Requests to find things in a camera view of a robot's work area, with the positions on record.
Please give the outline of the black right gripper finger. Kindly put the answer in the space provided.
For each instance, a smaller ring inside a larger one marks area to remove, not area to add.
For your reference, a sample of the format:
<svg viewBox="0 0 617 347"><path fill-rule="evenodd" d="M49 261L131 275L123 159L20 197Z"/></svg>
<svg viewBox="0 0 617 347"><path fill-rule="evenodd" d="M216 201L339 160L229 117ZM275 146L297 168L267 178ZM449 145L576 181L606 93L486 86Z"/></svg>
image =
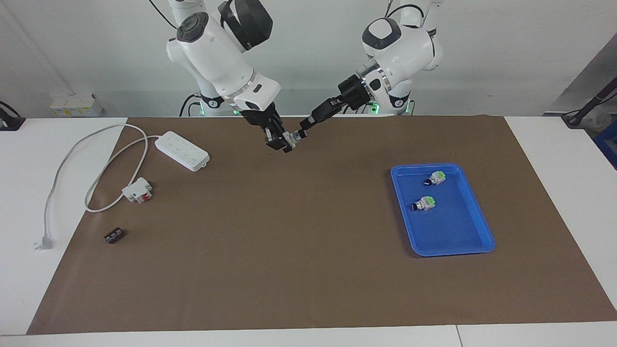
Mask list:
<svg viewBox="0 0 617 347"><path fill-rule="evenodd" d="M310 116L304 118L304 120L300 121L300 128L297 130L297 135L303 140L307 137L307 131L311 127L330 119L332 116L333 114L311 114Z"/></svg>
<svg viewBox="0 0 617 347"><path fill-rule="evenodd" d="M286 148L285 129L280 123L269 123L264 128L266 144L279 151Z"/></svg>
<svg viewBox="0 0 617 347"><path fill-rule="evenodd" d="M279 116L273 116L273 143L276 150L282 150L283 152L293 151L290 134L284 129Z"/></svg>

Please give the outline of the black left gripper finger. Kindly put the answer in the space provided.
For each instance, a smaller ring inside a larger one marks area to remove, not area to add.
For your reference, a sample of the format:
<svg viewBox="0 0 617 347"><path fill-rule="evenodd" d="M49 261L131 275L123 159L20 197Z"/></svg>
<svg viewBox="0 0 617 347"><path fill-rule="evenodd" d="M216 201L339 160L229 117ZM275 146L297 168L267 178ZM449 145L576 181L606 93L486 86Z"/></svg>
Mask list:
<svg viewBox="0 0 617 347"><path fill-rule="evenodd" d="M339 112L341 112L342 110L342 106L344 105L344 103L339 100L337 97L331 97L326 99L326 101L324 101L323 103L321 103L319 106L317 106L311 113L311 114L333 114L333 116Z"/></svg>

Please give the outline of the white power strip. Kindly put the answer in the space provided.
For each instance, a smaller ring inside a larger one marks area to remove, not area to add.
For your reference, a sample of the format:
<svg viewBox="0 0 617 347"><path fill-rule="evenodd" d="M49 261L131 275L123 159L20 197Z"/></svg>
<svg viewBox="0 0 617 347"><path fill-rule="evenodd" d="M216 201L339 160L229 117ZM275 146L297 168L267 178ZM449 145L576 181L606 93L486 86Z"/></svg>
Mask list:
<svg viewBox="0 0 617 347"><path fill-rule="evenodd" d="M192 172L204 168L210 161L207 151L172 131L159 136L154 144L160 152Z"/></svg>

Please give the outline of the brown table mat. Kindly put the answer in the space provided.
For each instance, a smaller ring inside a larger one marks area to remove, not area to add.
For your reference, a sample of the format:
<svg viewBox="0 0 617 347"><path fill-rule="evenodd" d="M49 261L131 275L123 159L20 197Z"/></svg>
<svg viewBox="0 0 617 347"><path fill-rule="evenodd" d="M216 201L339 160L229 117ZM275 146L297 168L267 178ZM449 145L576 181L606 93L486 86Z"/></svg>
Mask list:
<svg viewBox="0 0 617 347"><path fill-rule="evenodd" d="M337 117L288 154L239 118L130 123L211 160L150 150L152 200L84 214L28 334L617 320L502 117ZM439 162L469 178L494 251L412 250L390 170Z"/></svg>

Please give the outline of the white red circuit breaker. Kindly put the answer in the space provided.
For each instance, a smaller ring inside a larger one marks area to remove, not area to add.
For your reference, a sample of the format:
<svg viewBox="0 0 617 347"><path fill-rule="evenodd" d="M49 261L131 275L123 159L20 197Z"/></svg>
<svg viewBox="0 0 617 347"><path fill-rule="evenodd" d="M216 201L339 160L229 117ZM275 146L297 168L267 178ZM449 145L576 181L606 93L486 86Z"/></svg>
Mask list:
<svg viewBox="0 0 617 347"><path fill-rule="evenodd" d="M132 184L124 187L122 190L124 198L131 203L143 203L152 198L152 185L144 178L136 179Z"/></svg>

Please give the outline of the blue plastic tray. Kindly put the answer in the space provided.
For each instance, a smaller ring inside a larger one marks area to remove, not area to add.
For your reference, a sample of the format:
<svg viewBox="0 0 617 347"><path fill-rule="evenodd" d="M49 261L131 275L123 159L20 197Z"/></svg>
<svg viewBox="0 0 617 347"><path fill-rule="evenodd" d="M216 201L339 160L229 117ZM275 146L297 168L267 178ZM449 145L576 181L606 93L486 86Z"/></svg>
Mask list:
<svg viewBox="0 0 617 347"><path fill-rule="evenodd" d="M434 171L443 171L445 182L424 185ZM492 231L460 165L396 165L390 176L410 246L417 255L483 254L495 250ZM412 204L423 196L432 196L436 206L412 211Z"/></svg>

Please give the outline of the white cardboard box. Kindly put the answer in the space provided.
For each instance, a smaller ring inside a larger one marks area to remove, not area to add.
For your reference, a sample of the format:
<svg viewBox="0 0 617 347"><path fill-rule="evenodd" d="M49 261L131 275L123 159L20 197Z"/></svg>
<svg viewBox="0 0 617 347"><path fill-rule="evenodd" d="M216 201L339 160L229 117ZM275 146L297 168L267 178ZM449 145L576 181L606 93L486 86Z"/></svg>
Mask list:
<svg viewBox="0 0 617 347"><path fill-rule="evenodd" d="M56 117L101 117L105 112L93 93L53 96L49 109Z"/></svg>

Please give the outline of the black stand pole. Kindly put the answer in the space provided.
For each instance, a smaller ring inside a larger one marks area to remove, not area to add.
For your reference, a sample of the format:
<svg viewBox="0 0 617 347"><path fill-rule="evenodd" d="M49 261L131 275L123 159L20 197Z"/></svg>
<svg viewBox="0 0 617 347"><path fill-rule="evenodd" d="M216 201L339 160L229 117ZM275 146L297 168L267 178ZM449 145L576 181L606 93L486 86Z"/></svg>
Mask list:
<svg viewBox="0 0 617 347"><path fill-rule="evenodd" d="M615 76L598 94L588 101L582 108L566 112L561 115L562 121L569 128L577 128L583 119L597 106L613 99L617 96L617 76Z"/></svg>

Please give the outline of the blue crate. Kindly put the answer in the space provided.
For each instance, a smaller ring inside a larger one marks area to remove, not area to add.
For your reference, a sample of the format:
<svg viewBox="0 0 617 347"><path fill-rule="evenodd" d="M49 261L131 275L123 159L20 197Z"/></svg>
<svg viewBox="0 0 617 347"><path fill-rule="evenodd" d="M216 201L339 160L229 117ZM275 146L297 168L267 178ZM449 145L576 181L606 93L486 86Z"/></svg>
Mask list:
<svg viewBox="0 0 617 347"><path fill-rule="evenodd" d="M617 120L595 136L593 142L617 171Z"/></svg>

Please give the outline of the black clamp mount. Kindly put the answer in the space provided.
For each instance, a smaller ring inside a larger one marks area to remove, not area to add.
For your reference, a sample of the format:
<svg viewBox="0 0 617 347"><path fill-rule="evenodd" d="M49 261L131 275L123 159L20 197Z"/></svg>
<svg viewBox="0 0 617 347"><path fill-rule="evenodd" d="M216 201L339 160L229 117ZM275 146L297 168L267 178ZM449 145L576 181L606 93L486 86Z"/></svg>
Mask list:
<svg viewBox="0 0 617 347"><path fill-rule="evenodd" d="M0 132L15 132L24 124L25 118L12 106L0 101Z"/></svg>

